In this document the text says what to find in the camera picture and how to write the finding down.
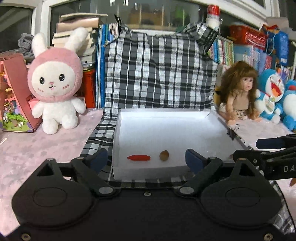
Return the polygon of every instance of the metal bolt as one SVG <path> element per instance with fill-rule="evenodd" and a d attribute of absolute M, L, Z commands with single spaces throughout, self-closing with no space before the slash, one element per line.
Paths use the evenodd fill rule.
<path fill-rule="evenodd" d="M 179 192 L 182 194 L 192 194 L 192 193 L 194 193 L 194 189 L 191 187 L 181 187 L 179 189 Z"/>
<path fill-rule="evenodd" d="M 31 240 L 31 236 L 29 234 L 22 234 L 21 238 L 24 241 L 30 241 Z"/>
<path fill-rule="evenodd" d="M 111 187 L 101 187 L 99 189 L 99 193 L 101 194 L 110 194 L 111 192 L 113 192 L 113 188 Z"/>
<path fill-rule="evenodd" d="M 149 197 L 149 196 L 151 196 L 152 194 L 151 194 L 151 192 L 144 192 L 143 195 L 144 195 L 145 197 Z"/>
<path fill-rule="evenodd" d="M 263 238 L 264 241 L 271 241 L 274 238 L 272 234 L 266 234 Z"/>

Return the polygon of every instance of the red crayon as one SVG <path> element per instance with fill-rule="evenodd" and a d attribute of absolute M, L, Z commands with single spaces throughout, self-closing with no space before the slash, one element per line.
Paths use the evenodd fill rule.
<path fill-rule="evenodd" d="M 130 159 L 132 161 L 149 161 L 150 156 L 147 156 L 147 155 L 132 155 L 132 156 L 128 156 L 128 159 Z"/>

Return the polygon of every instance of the white and pink stuffed rabbit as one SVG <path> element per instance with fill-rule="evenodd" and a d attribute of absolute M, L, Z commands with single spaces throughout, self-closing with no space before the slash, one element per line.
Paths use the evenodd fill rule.
<path fill-rule="evenodd" d="M 85 104 L 73 95 L 82 83 L 83 69 L 76 52 L 88 35 L 85 28 L 77 28 L 64 48 L 47 49 L 43 33 L 36 34 L 32 41 L 35 59 L 28 70 L 28 85 L 39 100 L 33 107 L 34 118 L 42 116 L 43 131 L 54 134 L 61 124 L 65 129 L 77 126 L 76 111 L 83 114 Z"/>

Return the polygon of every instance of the long brown hair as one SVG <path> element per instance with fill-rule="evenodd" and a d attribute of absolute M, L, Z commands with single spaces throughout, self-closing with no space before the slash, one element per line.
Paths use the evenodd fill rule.
<path fill-rule="evenodd" d="M 221 102 L 226 103 L 228 96 L 233 94 L 235 90 L 242 90 L 241 78 L 243 77 L 254 78 L 253 87 L 248 93 L 248 114 L 254 115 L 258 73 L 252 66 L 244 61 L 236 62 L 223 74 L 220 87 Z"/>

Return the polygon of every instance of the bunny leg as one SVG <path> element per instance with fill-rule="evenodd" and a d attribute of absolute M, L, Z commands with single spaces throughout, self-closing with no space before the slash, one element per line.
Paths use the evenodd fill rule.
<path fill-rule="evenodd" d="M 64 115 L 61 124 L 65 129 L 73 129 L 78 124 L 78 118 L 76 115 Z"/>
<path fill-rule="evenodd" d="M 42 123 L 42 129 L 48 135 L 55 134 L 58 126 L 58 123 L 54 119 L 43 120 Z"/>

